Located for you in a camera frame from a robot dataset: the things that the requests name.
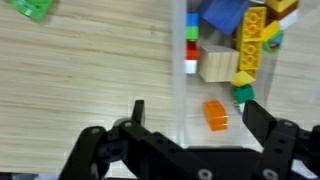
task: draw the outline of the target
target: pile of toy blocks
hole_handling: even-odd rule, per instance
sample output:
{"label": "pile of toy blocks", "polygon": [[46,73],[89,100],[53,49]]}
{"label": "pile of toy blocks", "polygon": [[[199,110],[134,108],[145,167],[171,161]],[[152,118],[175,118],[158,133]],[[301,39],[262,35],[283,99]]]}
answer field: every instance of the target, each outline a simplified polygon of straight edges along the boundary
{"label": "pile of toy blocks", "polygon": [[[262,51],[270,54],[279,52],[284,30],[297,20],[297,13],[298,0],[202,0],[198,14],[187,14],[186,61],[189,63],[186,63],[186,72],[196,73],[196,63],[191,61],[199,57],[198,73],[202,79],[208,83],[231,82],[232,96],[239,105],[240,112],[243,112],[245,102],[255,99],[251,83],[256,81]],[[235,39],[234,47],[210,43],[197,46],[198,16],[215,30]],[[217,114],[221,114],[216,112],[217,109],[223,107],[213,108],[213,104],[215,107],[222,107],[218,101],[204,104],[211,130],[227,129],[226,119],[223,120],[224,128],[220,128],[220,120],[214,121],[219,119]]]}
{"label": "pile of toy blocks", "polygon": [[186,55],[185,72],[195,74],[198,64],[197,40],[199,37],[199,16],[198,13],[187,13],[186,17]]}

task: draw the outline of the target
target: orange lego brick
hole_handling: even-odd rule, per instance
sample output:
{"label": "orange lego brick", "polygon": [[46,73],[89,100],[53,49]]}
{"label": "orange lego brick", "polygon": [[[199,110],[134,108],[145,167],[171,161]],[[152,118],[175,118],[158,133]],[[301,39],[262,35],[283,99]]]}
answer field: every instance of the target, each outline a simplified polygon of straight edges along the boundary
{"label": "orange lego brick", "polygon": [[186,60],[197,60],[198,48],[196,42],[187,41],[186,46]]}
{"label": "orange lego brick", "polygon": [[228,121],[226,111],[219,101],[204,103],[204,113],[210,127],[220,126]]}
{"label": "orange lego brick", "polygon": [[228,125],[227,124],[222,124],[222,125],[211,125],[210,126],[211,131],[222,131],[222,130],[227,130]]}

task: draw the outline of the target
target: lego stud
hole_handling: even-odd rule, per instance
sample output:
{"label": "lego stud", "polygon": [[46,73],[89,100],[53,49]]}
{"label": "lego stud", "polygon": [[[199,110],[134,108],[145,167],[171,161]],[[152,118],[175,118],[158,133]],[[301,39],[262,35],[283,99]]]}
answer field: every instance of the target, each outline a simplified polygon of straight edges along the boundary
{"label": "lego stud", "polygon": [[248,31],[248,34],[252,35],[252,34],[256,34],[258,32],[259,28],[252,24],[249,26],[249,31]]}
{"label": "lego stud", "polygon": [[249,19],[249,23],[256,23],[259,20],[259,16],[258,14],[254,13],[254,14],[251,14],[248,19]]}

